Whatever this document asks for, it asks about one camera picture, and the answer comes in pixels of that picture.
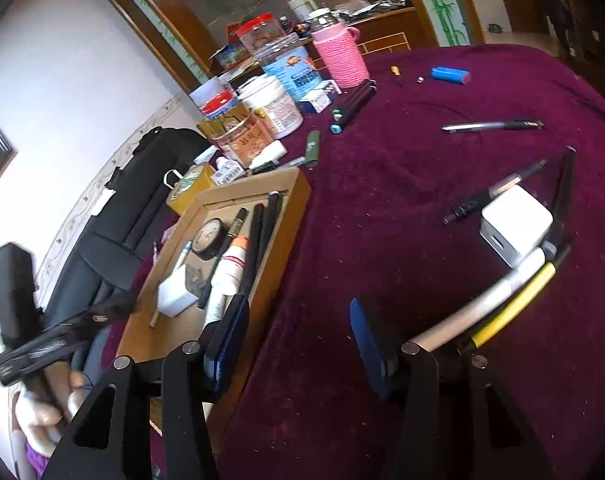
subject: pink thermos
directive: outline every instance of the pink thermos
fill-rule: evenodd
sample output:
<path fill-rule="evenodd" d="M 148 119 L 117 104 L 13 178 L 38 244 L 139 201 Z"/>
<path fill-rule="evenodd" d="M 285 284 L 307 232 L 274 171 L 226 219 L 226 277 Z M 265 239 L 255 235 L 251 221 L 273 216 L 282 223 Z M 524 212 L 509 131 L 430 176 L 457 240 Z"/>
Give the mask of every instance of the pink thermos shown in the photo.
<path fill-rule="evenodd" d="M 345 27 L 326 8 L 314 10 L 309 18 L 313 44 L 338 86 L 351 88 L 368 79 L 369 71 L 355 44 L 360 31 L 355 27 Z"/>

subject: purple tablecloth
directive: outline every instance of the purple tablecloth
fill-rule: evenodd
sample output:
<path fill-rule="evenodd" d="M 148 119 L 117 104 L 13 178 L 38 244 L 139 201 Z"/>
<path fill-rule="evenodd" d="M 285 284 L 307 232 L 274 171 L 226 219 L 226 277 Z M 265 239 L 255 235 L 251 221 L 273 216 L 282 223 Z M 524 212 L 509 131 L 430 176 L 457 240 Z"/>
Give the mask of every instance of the purple tablecloth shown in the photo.
<path fill-rule="evenodd" d="M 455 198 L 527 163 L 578 152 L 557 278 L 484 351 L 524 410 L 560 479 L 584 478 L 605 450 L 605 101 L 568 68 L 520 46 L 441 48 L 366 58 L 378 94 L 340 136 L 327 113 L 287 139 L 321 160 L 272 326 L 218 457 L 221 478 L 378 477 L 399 412 L 372 392 L 348 306 L 376 294 L 407 336 L 454 312 L 507 272 L 479 217 L 443 226 Z M 389 72 L 402 70 L 401 88 Z M 469 70 L 458 86 L 431 67 Z M 417 84 L 425 76 L 424 84 Z M 544 131 L 447 136 L 444 124 L 540 119 Z M 525 187 L 550 200 L 559 164 Z"/>

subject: green marker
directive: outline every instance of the green marker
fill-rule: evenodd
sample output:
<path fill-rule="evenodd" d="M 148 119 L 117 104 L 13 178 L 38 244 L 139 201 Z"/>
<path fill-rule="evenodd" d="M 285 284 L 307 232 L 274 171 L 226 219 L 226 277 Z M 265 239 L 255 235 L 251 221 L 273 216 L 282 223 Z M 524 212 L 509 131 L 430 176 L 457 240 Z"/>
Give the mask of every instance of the green marker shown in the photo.
<path fill-rule="evenodd" d="M 308 168 L 317 166 L 320 158 L 320 130 L 313 130 L 307 137 L 307 148 L 304 156 L 305 166 Z"/>

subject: white charger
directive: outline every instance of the white charger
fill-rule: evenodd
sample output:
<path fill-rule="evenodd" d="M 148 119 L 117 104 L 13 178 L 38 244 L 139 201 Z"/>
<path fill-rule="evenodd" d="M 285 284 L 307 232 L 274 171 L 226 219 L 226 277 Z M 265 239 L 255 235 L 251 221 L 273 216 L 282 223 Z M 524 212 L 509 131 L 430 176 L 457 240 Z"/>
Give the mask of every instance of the white charger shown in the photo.
<path fill-rule="evenodd" d="M 480 235 L 515 269 L 549 230 L 553 216 L 520 186 L 513 186 L 482 210 Z"/>
<path fill-rule="evenodd" d="M 187 290 L 185 282 L 186 265 L 183 264 L 158 285 L 157 307 L 165 316 L 175 317 L 198 300 Z"/>

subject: metal screw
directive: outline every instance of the metal screw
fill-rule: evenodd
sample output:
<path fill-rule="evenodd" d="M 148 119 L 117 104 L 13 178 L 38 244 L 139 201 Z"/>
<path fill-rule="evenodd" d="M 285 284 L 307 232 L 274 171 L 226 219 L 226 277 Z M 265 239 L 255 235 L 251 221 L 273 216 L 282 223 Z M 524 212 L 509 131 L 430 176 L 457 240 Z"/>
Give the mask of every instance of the metal screw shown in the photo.
<path fill-rule="evenodd" d="M 183 352 L 187 355 L 195 354 L 200 349 L 198 341 L 187 341 L 183 344 Z"/>
<path fill-rule="evenodd" d="M 132 360 L 129 359 L 126 355 L 121 355 L 114 360 L 114 368 L 116 370 L 122 370 L 126 368 L 132 363 Z"/>
<path fill-rule="evenodd" d="M 415 355 L 420 352 L 420 346 L 416 345 L 413 341 L 406 341 L 400 347 L 403 354 Z"/>
<path fill-rule="evenodd" d="M 483 369 L 489 366 L 489 361 L 487 361 L 487 358 L 484 357 L 484 355 L 476 354 L 471 358 L 471 364 L 476 368 Z"/>

